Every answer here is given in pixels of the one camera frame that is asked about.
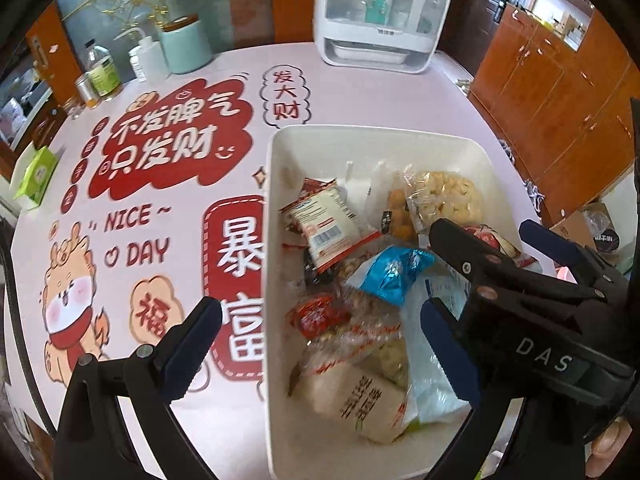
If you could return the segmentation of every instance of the teal canister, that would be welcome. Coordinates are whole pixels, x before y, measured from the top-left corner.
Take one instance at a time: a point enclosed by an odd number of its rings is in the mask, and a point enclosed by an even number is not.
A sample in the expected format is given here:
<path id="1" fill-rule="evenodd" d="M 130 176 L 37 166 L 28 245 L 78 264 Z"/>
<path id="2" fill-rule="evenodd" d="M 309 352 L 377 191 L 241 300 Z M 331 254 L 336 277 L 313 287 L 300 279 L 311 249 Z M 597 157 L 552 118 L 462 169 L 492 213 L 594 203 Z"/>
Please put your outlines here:
<path id="1" fill-rule="evenodd" d="M 165 23 L 162 26 L 160 41 L 169 69 L 174 74 L 193 72 L 213 58 L 209 41 L 197 14 Z"/>

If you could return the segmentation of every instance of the canister lid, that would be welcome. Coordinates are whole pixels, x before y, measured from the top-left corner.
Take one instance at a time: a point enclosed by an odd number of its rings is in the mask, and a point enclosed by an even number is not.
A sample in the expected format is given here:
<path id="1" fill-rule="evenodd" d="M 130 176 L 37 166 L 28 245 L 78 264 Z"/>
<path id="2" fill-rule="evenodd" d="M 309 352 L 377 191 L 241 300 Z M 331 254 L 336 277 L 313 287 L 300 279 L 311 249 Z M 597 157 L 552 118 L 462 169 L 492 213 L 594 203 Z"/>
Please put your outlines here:
<path id="1" fill-rule="evenodd" d="M 181 16 L 173 20 L 172 22 L 165 23 L 162 26 L 163 32 L 171 32 L 172 30 L 178 30 L 179 28 L 186 27 L 187 25 L 191 25 L 191 23 L 195 23 L 198 21 L 197 14 L 189 14 L 187 16 Z"/>

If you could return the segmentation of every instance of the green label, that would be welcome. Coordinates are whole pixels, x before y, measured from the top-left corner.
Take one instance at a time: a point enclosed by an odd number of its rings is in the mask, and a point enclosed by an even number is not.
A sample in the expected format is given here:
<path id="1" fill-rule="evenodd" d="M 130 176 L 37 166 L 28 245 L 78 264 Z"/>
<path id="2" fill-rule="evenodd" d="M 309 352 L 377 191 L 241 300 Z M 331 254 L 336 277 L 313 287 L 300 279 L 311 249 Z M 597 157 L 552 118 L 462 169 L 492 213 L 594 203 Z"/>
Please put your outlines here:
<path id="1" fill-rule="evenodd" d="M 376 25 L 385 25 L 388 7 L 386 0 L 371 0 L 367 6 L 364 21 L 375 23 Z"/>
<path id="2" fill-rule="evenodd" d="M 89 78 L 100 97 L 110 94 L 120 84 L 120 78 L 111 57 L 105 57 L 89 71 Z"/>

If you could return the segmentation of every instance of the person's finger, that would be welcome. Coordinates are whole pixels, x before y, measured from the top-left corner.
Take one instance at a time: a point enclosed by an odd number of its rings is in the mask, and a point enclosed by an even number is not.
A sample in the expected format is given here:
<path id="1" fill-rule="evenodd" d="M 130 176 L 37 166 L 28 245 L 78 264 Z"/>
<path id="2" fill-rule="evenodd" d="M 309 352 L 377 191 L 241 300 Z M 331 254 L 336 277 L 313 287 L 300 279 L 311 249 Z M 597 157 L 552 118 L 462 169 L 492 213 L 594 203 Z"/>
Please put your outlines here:
<path id="1" fill-rule="evenodd" d="M 631 435 L 631 426 L 626 420 L 619 419 L 612 423 L 606 431 L 593 441 L 587 460 L 585 473 L 589 478 L 602 475 L 614 461 L 626 440 Z"/>
<path id="2" fill-rule="evenodd" d="M 620 434 L 620 422 L 614 421 L 596 440 L 591 444 L 591 452 L 595 456 L 606 457 L 607 453 L 614 445 Z"/>
<path id="3" fill-rule="evenodd" d="M 584 473 L 588 478 L 597 478 L 607 470 L 611 462 L 613 462 L 613 459 L 598 458 L 597 456 L 591 455 L 584 467 Z"/>

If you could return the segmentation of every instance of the barcode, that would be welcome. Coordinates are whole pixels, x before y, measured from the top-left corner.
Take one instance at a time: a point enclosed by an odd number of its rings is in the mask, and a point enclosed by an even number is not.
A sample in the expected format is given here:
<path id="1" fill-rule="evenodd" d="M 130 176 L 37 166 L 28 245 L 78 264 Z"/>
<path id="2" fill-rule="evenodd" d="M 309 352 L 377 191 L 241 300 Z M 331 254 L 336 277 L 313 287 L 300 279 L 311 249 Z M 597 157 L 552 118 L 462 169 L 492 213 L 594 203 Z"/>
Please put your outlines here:
<path id="1" fill-rule="evenodd" d="M 317 246 L 322 246 L 325 243 L 333 240 L 334 238 L 337 238 L 338 236 L 342 236 L 342 231 L 340 231 L 340 228 L 335 225 L 332 228 L 320 233 L 319 235 L 314 236 L 314 243 Z"/>

